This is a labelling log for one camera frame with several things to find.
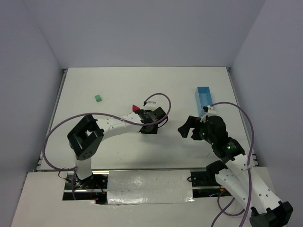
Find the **blue plastic box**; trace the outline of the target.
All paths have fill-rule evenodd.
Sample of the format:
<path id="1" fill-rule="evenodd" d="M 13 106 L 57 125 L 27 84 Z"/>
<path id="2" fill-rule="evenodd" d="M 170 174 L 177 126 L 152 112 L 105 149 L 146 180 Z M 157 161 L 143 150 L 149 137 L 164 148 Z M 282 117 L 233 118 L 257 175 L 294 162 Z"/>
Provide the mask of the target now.
<path id="1" fill-rule="evenodd" d="M 211 105 L 213 103 L 210 88 L 197 87 L 195 92 L 195 98 L 196 98 L 198 115 L 202 117 L 205 114 L 203 107 Z"/>

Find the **small green cube block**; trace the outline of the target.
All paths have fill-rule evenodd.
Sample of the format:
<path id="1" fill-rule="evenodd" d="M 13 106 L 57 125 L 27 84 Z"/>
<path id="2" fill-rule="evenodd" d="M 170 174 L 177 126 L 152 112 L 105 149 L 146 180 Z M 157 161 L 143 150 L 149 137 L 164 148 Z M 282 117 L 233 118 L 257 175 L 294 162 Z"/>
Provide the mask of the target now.
<path id="1" fill-rule="evenodd" d="M 94 98 L 97 103 L 102 101 L 102 97 L 100 95 L 95 95 Z"/>

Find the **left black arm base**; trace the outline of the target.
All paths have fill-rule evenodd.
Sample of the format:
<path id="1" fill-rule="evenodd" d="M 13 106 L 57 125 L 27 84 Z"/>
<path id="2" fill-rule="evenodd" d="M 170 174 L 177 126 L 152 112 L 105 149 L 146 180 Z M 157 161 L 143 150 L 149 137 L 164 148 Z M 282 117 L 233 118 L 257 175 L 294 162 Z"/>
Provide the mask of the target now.
<path id="1" fill-rule="evenodd" d="M 107 204 L 108 175 L 93 173 L 92 179 L 80 181 L 73 173 L 58 176 L 64 180 L 63 201 L 92 201 L 96 204 Z"/>

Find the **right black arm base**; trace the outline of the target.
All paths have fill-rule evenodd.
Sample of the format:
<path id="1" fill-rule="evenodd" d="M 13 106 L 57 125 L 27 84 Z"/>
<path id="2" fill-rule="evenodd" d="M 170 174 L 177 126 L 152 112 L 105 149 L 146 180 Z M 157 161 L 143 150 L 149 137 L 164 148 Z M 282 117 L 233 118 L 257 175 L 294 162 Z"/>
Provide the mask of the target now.
<path id="1" fill-rule="evenodd" d="M 224 191 L 226 191 L 226 196 L 231 196 L 223 186 L 215 181 L 215 174 L 224 169 L 227 169 L 227 166 L 222 161 L 215 161 L 207 165 L 203 171 L 191 172 L 187 181 L 192 184 L 193 197 L 218 197 Z"/>

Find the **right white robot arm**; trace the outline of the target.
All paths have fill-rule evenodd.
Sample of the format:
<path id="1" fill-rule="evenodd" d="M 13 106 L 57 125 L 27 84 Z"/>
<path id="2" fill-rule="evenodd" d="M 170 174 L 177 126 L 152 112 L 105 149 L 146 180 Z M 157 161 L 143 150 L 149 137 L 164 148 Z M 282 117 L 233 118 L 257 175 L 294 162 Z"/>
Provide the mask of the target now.
<path id="1" fill-rule="evenodd" d="M 219 160 L 206 167 L 208 180 L 224 187 L 246 211 L 251 211 L 253 227 L 287 225 L 293 207 L 278 198 L 248 164 L 248 155 L 237 140 L 228 136 L 221 117 L 189 116 L 178 131 L 183 138 L 192 132 L 193 140 L 204 140 L 211 145 Z"/>

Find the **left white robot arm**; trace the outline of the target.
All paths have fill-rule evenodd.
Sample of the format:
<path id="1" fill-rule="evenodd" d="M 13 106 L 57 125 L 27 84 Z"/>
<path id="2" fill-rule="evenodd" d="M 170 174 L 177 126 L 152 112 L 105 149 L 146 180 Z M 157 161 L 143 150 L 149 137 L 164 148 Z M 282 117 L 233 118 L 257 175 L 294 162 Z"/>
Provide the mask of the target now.
<path id="1" fill-rule="evenodd" d="M 161 107 L 154 110 L 139 109 L 123 117 L 96 119 L 84 116 L 68 133 L 67 138 L 75 154 L 76 178 L 82 189 L 99 182 L 94 179 L 91 159 L 102 141 L 125 133 L 157 134 L 159 124 L 165 124 L 168 116 Z"/>

